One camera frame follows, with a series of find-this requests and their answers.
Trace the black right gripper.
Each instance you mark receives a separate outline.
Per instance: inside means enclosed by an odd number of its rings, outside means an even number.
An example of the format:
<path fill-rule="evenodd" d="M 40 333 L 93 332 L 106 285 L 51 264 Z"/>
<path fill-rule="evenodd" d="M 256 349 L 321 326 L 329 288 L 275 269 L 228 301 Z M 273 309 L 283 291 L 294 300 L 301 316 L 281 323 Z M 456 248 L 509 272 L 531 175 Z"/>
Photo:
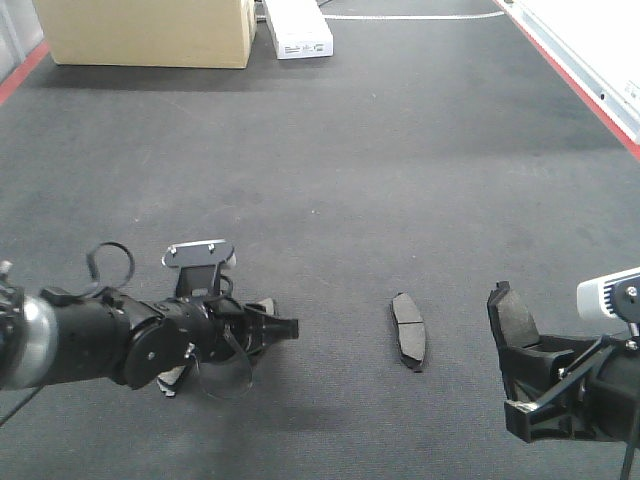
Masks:
<path fill-rule="evenodd" d="M 622 333 L 541 335 L 531 345 L 501 345 L 506 430 L 526 443 L 541 440 L 639 440 L 639 339 Z M 564 395 L 541 404 L 560 381 Z"/>

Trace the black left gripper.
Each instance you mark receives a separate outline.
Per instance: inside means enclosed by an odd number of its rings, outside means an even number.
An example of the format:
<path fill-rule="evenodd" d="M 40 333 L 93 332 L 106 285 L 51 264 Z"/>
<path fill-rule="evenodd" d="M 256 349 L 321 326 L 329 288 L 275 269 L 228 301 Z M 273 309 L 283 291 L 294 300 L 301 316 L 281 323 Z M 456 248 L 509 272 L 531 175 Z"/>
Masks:
<path fill-rule="evenodd" d="M 276 302 L 250 304 L 249 313 L 252 350 L 299 338 L 298 320 L 281 317 Z M 126 386 L 136 390 L 156 384 L 161 373 L 187 364 L 192 366 L 189 376 L 194 373 L 203 390 L 253 386 L 254 367 L 243 348 L 243 305 L 237 301 L 218 297 L 150 303 L 126 297 L 124 318 L 129 322 L 124 341 Z"/>

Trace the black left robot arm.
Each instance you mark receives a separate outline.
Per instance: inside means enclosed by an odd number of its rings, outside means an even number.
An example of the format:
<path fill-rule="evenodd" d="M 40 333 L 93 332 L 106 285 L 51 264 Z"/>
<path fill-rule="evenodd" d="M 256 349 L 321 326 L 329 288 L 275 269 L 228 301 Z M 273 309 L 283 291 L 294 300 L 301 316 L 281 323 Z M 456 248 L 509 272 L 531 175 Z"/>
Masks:
<path fill-rule="evenodd" d="M 1 273 L 1 386 L 6 390 L 108 378 L 133 390 L 157 382 L 178 393 L 191 369 L 239 361 L 253 367 L 273 344 L 299 336 L 275 303 L 240 303 L 224 265 L 179 270 L 174 296 L 137 300 L 117 288 L 36 296 Z"/>

